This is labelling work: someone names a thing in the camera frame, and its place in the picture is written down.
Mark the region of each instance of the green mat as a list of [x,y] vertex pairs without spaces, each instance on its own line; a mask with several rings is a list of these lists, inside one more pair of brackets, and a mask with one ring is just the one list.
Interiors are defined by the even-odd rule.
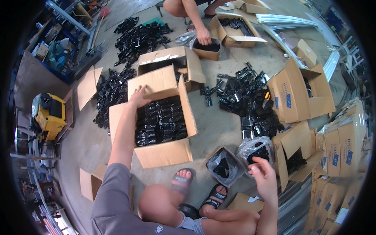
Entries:
[[153,21],[160,23],[161,25],[165,25],[165,23],[161,19],[159,19],[158,17],[155,17],[154,19],[151,19],[148,22],[143,23],[142,25],[151,24]]

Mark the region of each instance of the white sticker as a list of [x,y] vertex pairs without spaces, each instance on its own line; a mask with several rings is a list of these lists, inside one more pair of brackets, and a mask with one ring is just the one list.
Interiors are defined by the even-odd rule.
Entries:
[[343,220],[346,218],[347,213],[349,212],[349,209],[341,208],[340,212],[337,215],[337,218],[335,219],[336,223],[342,224]]
[[258,196],[256,196],[255,198],[253,198],[253,197],[249,197],[248,202],[254,202],[254,201],[256,201],[257,199],[259,199]]

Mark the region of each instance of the plastic bag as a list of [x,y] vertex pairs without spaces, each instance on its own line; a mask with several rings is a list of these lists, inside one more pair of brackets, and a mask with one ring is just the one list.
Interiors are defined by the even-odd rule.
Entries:
[[176,37],[175,43],[180,47],[185,46],[185,47],[189,47],[190,49],[192,49],[196,38],[197,38],[197,31],[193,30],[193,31],[183,33],[182,35],[179,35],[178,37]]
[[248,165],[254,163],[252,160],[254,156],[264,158],[268,160],[270,164],[274,163],[273,143],[268,136],[258,136],[253,139],[244,138],[238,148],[236,157],[242,162],[245,169],[248,169]]
[[208,160],[206,167],[226,187],[231,187],[245,172],[242,163],[224,148],[221,148]]

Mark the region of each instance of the yellow machine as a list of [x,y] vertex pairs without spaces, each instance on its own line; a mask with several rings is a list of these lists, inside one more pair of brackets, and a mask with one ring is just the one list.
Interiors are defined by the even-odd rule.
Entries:
[[50,93],[39,94],[33,100],[33,131],[39,142],[54,140],[67,124],[65,102]]

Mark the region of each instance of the black slide sandal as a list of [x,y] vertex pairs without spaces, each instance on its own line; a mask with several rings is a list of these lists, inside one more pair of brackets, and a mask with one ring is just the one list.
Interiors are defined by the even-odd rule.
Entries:
[[189,22],[188,22],[188,24],[187,24],[187,32],[188,32],[188,29],[196,29],[195,27],[194,27],[194,25],[191,25],[192,24],[192,21],[190,20]]
[[218,202],[217,200],[211,199],[211,198],[210,198],[211,196],[214,196],[214,197],[216,197],[216,198],[222,200],[223,202],[224,202],[224,200],[226,200],[226,198],[227,198],[227,194],[226,194],[226,195],[222,195],[222,194],[220,194],[219,192],[217,192],[217,187],[218,187],[218,186],[223,186],[223,187],[226,189],[226,192],[228,192],[228,189],[227,189],[226,186],[222,185],[221,183],[216,184],[216,185],[212,188],[212,190],[210,191],[209,196],[204,200],[204,203],[202,204],[202,206],[208,204],[208,205],[212,205],[212,206],[214,206],[215,209],[218,209],[218,207],[219,207],[222,203]]
[[[176,173],[178,173],[182,170],[186,170],[186,171],[191,172],[191,178],[186,179],[186,178],[180,177],[176,174]],[[193,181],[194,170],[191,169],[191,168],[183,168],[183,169],[178,170],[176,173],[174,174],[174,177],[172,178],[172,180],[177,181],[177,182],[182,183],[182,184],[186,184],[186,186],[173,184],[171,182],[171,190],[176,190],[176,191],[179,191],[182,194],[186,195],[188,193],[188,191],[191,187],[192,181]]]

